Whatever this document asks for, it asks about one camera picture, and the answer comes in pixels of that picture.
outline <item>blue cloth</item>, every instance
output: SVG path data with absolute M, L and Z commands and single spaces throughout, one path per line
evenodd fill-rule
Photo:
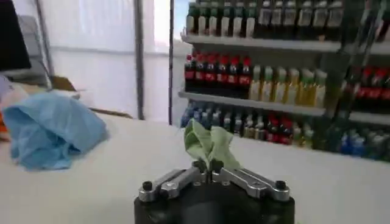
M 66 169 L 71 156 L 105 138 L 105 123 L 80 102 L 52 93 L 30 96 L 2 111 L 11 157 L 29 170 Z

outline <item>white tabletop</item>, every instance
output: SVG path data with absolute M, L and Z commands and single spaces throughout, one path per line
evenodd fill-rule
M 100 117 L 110 139 L 68 170 L 26 172 L 0 144 L 0 223 L 133 223 L 140 184 L 190 166 L 179 129 Z M 390 164 L 250 139 L 231 148 L 248 169 L 287 181 L 302 224 L 389 223 Z

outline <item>shelf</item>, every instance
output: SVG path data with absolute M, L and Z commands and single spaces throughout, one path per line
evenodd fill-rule
M 299 40 L 265 40 L 237 37 L 210 37 L 182 34 L 182 40 L 189 44 L 219 44 L 226 46 L 264 47 L 271 49 L 336 52 L 341 44 L 330 41 L 299 41 Z
M 390 125 L 390 115 L 386 114 L 351 112 L 349 119 L 370 124 Z
M 244 100 L 244 99 L 236 99 L 236 98 L 229 98 L 229 97 L 222 97 L 222 96 L 188 93 L 184 91 L 179 92 L 179 97 L 187 98 L 191 100 L 197 100 L 197 101 L 223 103 L 227 105 L 234 105 L 240 107 L 251 107 L 251 108 L 264 109 L 264 110 L 282 111 L 286 113 L 303 114 L 308 116 L 322 116 L 325 113 L 325 109 L 323 108 L 300 107 L 300 106 L 286 105 L 281 103 L 267 103 L 267 102 L 254 101 L 254 100 Z

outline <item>computer monitor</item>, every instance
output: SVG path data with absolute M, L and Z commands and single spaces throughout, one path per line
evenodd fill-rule
M 0 0 L 0 72 L 29 68 L 29 54 L 13 2 Z

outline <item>light green cloth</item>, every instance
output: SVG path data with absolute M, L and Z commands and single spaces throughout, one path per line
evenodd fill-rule
M 240 168 L 239 162 L 229 150 L 233 135 L 221 127 L 212 127 L 211 131 L 191 119 L 185 128 L 185 150 L 194 159 L 203 160 L 207 168 L 213 159 L 224 162 L 228 169 Z

